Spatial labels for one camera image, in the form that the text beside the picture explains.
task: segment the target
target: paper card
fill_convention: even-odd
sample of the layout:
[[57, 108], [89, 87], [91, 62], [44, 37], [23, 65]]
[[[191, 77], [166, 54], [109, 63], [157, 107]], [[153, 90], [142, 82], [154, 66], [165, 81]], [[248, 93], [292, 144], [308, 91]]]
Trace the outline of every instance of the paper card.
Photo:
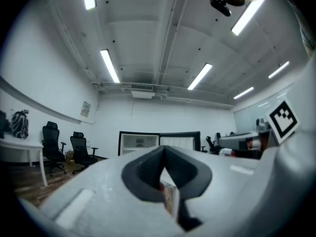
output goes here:
[[300, 125], [300, 122], [287, 99], [271, 108], [266, 113], [266, 117], [279, 144], [286, 140]]

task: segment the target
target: white desk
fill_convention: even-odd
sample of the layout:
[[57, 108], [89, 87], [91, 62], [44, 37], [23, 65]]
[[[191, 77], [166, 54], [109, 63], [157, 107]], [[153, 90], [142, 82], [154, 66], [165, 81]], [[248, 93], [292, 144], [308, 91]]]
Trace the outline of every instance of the white desk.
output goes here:
[[28, 137], [25, 140], [22, 140], [22, 139], [13, 137], [10, 134], [5, 134], [4, 139], [0, 139], [0, 147], [28, 150], [30, 167], [32, 167], [32, 159], [31, 159], [30, 150], [38, 150], [41, 177], [43, 179], [45, 187], [47, 187], [47, 181], [46, 181], [45, 170], [44, 170], [44, 162], [43, 162], [43, 151], [42, 151], [43, 145], [39, 141], [31, 140], [30, 137]]

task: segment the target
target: backpack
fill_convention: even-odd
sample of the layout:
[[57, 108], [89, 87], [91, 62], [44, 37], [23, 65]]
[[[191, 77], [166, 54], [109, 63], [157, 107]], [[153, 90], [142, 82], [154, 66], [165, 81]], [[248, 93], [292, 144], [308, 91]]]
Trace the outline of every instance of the backpack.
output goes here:
[[29, 120], [27, 110], [16, 112], [11, 118], [11, 132], [16, 138], [26, 139], [29, 136]]

